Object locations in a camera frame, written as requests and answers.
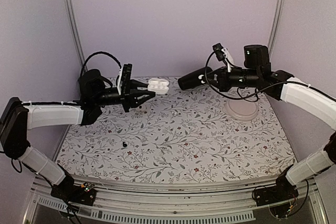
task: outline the floral patterned surface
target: floral patterned surface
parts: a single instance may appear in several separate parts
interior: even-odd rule
[[[226,100],[210,88],[182,91],[177,78],[166,79],[168,94],[129,113],[107,106],[95,124],[72,126],[57,162],[76,175],[143,183],[256,178],[279,174],[295,162],[264,95],[258,116],[241,122],[223,111]]]

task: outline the leaf pattern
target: leaf pattern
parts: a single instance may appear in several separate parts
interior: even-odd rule
[[[107,106],[95,124],[72,126],[57,162],[80,176],[203,183],[276,175],[296,161],[263,94],[258,116],[241,122],[225,113],[226,99],[208,87],[182,91],[177,78],[165,79],[168,94],[129,113],[121,105]]]

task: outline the round plate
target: round plate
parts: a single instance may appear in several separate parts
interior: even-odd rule
[[[251,121],[258,115],[259,107],[256,103],[244,100],[229,100],[225,103],[226,113],[240,121]]]

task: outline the table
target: table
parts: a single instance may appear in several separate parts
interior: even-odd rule
[[[258,116],[241,122],[225,113],[226,99],[209,87],[182,91],[177,78],[163,78],[168,94],[129,113],[107,106],[95,124],[72,126],[57,162],[79,176],[176,184],[276,175],[296,161],[265,95]]]

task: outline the metal frame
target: metal frame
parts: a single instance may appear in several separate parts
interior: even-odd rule
[[[279,22],[280,22],[280,18],[281,18],[281,12],[282,12],[282,7],[284,5],[285,0],[277,0],[277,5],[276,5],[276,10],[275,10],[275,14],[274,14],[274,19],[273,19],[273,24],[272,24],[272,29],[271,29],[271,33],[268,39],[268,51],[269,51],[269,58],[272,57],[272,52],[273,52],[273,48],[274,48],[274,43],[275,43],[275,39],[277,36],[277,31],[278,31],[278,27],[279,27]]]
[[[82,44],[81,44],[80,38],[79,38],[77,23],[76,23],[76,19],[75,19],[75,11],[74,11],[74,7],[72,5],[72,0],[64,0],[64,1],[65,1],[66,9],[67,9],[69,22],[70,22],[72,37],[73,37],[73,40],[75,42],[77,56],[78,56],[78,59],[79,59],[79,62],[81,64],[81,66],[83,66],[83,64],[85,62],[85,57],[84,57],[84,53],[83,53]]]
[[[88,178],[76,177],[76,183],[80,184],[84,179]],[[242,216],[253,210],[269,207],[257,207],[251,198],[251,193],[256,186],[273,185],[274,180],[264,177],[229,184],[228,182],[214,183],[216,185],[212,183],[180,184],[180,189],[176,189],[175,185],[148,184],[146,188],[139,188],[140,183],[133,183],[133,186],[130,184],[132,183],[129,185],[118,182],[96,183],[98,193],[94,206],[80,206],[78,215],[113,223],[123,223],[126,218],[134,218],[134,216],[139,219],[139,223],[141,220],[142,222],[149,220],[149,223],[151,220],[152,223],[155,223],[155,220],[162,220],[163,223],[168,221],[177,223],[179,220],[191,223],[191,220],[195,220],[195,223],[201,223],[202,219],[216,220],[229,216]],[[316,221],[318,224],[327,224],[327,215],[314,179],[310,179],[309,184],[309,197]],[[299,198],[305,197],[306,183],[300,183],[298,190]],[[59,199],[50,196],[49,185],[42,178],[37,177],[31,189],[25,220],[32,221],[39,202],[54,209],[62,210],[64,207]]]

